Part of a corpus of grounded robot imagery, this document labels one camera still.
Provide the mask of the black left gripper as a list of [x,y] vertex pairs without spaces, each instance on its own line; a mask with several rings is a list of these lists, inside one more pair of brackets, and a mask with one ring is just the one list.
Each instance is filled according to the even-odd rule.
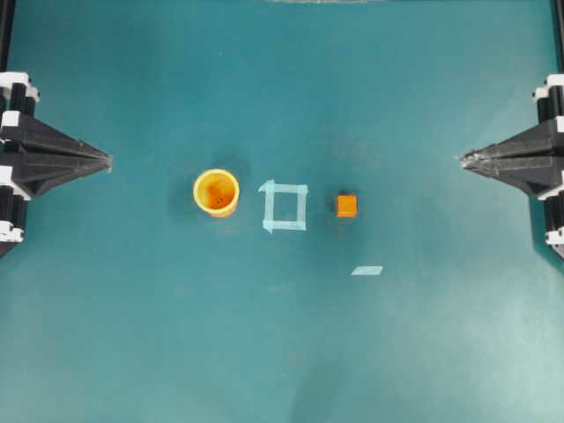
[[[41,94],[26,72],[1,73],[1,257],[25,239],[28,203],[65,183],[112,168],[113,158],[35,119]],[[54,162],[22,163],[23,154]]]

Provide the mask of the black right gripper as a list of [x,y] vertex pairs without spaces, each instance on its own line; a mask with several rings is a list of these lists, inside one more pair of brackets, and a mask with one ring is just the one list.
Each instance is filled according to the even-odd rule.
[[563,258],[563,74],[551,74],[533,93],[538,125],[458,160],[475,174],[536,197],[544,207],[545,244]]

